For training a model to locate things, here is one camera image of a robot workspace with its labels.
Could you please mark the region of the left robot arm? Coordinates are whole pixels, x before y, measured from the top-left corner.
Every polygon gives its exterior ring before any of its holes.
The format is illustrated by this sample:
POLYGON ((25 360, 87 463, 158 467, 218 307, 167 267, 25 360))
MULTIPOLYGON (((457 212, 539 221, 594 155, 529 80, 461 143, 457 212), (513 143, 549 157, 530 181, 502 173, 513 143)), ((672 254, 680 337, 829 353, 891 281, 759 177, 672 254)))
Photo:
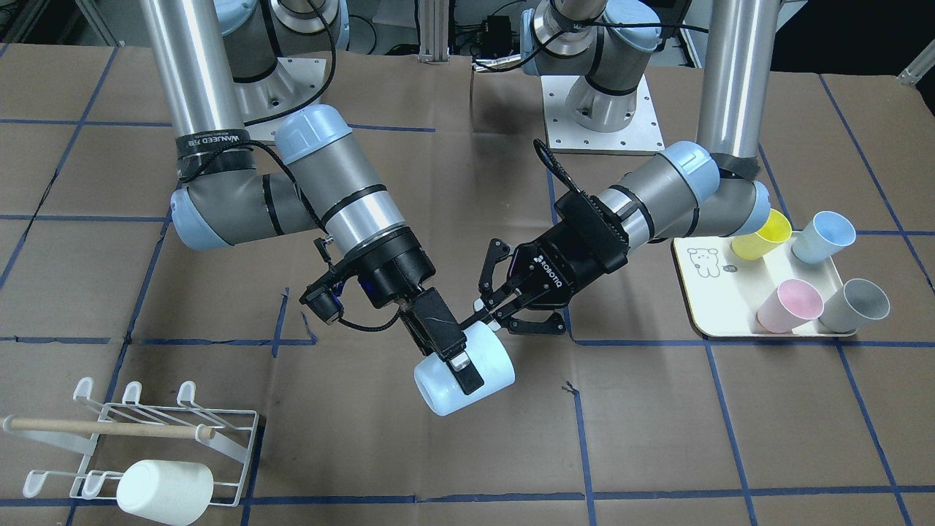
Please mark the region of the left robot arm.
MULTIPOLYGON (((669 237, 745 235, 764 226, 768 190, 757 181, 778 1, 715 1, 694 141, 672 143, 600 194, 580 189, 534 141, 565 184, 559 223, 511 248, 491 240, 467 329, 484 323, 514 334, 562 334, 572 297, 627 264, 647 243, 669 237)), ((585 129, 627 120, 638 84, 660 45, 657 13, 640 1, 541 1, 524 11, 522 66, 531 75, 575 75, 568 109, 585 129)))

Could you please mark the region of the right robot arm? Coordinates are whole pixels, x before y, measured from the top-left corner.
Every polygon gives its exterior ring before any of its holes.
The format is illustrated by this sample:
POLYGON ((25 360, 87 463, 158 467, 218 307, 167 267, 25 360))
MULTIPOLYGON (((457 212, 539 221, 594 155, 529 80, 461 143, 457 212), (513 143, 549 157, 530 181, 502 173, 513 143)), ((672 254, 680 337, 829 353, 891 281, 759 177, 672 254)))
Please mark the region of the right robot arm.
POLYGON ((238 107, 221 24, 210 1, 144 1, 142 12, 172 113, 178 180, 175 230, 190 248, 221 248, 320 229, 343 256, 300 297, 325 323, 344 322, 340 294, 355 278, 375 308, 398 307, 426 357, 437 357, 465 395, 484 386, 481 360, 440 293, 435 268, 340 113, 312 104, 278 127, 259 175, 238 107))

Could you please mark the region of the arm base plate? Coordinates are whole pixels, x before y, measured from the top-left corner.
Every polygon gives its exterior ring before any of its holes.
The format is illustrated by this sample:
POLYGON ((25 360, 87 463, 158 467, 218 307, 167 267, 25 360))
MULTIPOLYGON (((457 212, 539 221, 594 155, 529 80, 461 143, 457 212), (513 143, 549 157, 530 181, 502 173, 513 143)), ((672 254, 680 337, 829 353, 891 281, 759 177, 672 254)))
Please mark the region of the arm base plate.
POLYGON ((543 76, 541 84, 554 152, 647 156, 665 149, 645 77, 624 96, 598 92, 582 76, 543 76))
POLYGON ((283 111, 294 111, 310 99, 325 80, 324 58, 280 58, 264 79, 236 81, 234 92, 246 126, 283 111))

